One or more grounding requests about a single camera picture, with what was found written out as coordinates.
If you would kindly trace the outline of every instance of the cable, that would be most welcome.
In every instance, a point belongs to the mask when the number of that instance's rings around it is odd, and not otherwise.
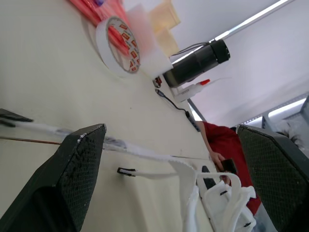
[[[203,45],[209,45],[209,43],[203,42],[203,43],[193,44],[193,45],[191,45],[191,46],[189,46],[189,47],[187,47],[187,48],[185,48],[185,49],[183,49],[183,50],[180,50],[178,53],[176,53],[176,54],[174,54],[174,55],[171,55],[171,56],[180,55],[180,54],[182,54],[182,53],[188,52],[188,51],[190,51],[190,50],[192,50],[192,49],[194,49],[194,48],[198,48],[198,47],[201,47],[201,46],[203,46]]]
[[[162,98],[165,98],[166,100],[168,100],[177,110],[183,110],[185,113],[187,112],[185,109],[182,108],[178,108],[174,102],[171,101],[171,99],[169,99],[167,96],[165,96],[165,94],[163,92],[161,92],[159,89],[156,89],[155,92]]]

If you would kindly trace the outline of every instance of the table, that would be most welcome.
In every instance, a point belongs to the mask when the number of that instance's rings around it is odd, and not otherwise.
[[[215,170],[200,134],[182,112],[157,96],[148,77],[140,73],[122,79],[106,68],[93,43],[95,29],[69,2],[3,2],[0,28],[0,108],[72,130],[105,123],[109,136],[162,155],[206,159],[197,162]],[[165,82],[161,90],[172,97]],[[180,106],[188,109],[187,103]],[[0,134],[59,141],[22,129],[1,127]],[[56,149],[0,141],[0,216]],[[126,178],[116,173],[120,165],[172,171],[167,163],[103,154],[82,231],[181,231],[177,178]],[[212,231],[201,202],[197,211],[201,231]]]

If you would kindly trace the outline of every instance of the black cylinder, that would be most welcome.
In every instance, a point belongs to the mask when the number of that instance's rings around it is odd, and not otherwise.
[[[229,60],[230,57],[225,42],[223,40],[214,41],[173,64],[173,69],[164,73],[163,76],[170,87],[178,87]]]

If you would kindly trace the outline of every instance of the person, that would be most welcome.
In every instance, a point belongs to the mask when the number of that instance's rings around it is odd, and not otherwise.
[[[216,126],[208,122],[198,121],[196,124],[201,130],[205,145],[209,151],[210,158],[219,171],[224,170],[221,162],[225,159],[233,159],[237,168],[237,176],[243,187],[253,186],[245,156],[242,151],[241,143],[235,131],[228,127]],[[229,184],[228,178],[223,178],[225,183]],[[255,199],[250,198],[247,207],[255,215],[261,204],[257,196]]]

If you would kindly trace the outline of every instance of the black buckle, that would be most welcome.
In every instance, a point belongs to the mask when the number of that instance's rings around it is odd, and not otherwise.
[[[120,168],[120,167],[117,169],[117,172],[118,172],[119,174],[135,177],[135,175],[132,175],[131,173],[123,173],[123,172],[121,171],[122,169],[123,169],[123,170],[126,170],[126,171],[130,171],[130,172],[136,172],[135,169]]]

